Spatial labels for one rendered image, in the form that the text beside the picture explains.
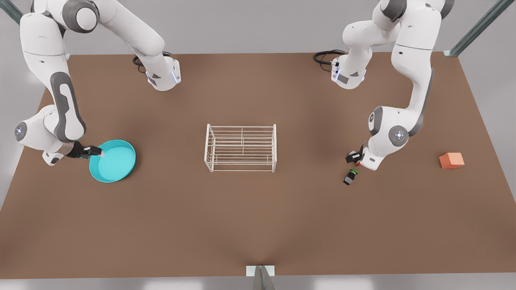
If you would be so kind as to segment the teal round plate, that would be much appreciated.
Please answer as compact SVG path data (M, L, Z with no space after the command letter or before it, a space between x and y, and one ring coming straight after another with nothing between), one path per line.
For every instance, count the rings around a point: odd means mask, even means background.
M125 140L109 140L99 146L103 156L89 158L90 174L103 183L113 183L124 179L136 164L134 147Z

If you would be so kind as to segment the silver frame post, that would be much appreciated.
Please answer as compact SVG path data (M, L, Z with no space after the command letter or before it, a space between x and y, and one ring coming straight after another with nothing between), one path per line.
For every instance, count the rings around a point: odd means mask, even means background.
M274 265L247 265L246 276L253 277L252 290L276 290L271 276L275 276Z
M20 24L23 13L11 0L0 0L0 9L13 19L16 24Z
M480 20L448 51L445 57L458 57L472 42L487 29L515 0L498 0Z

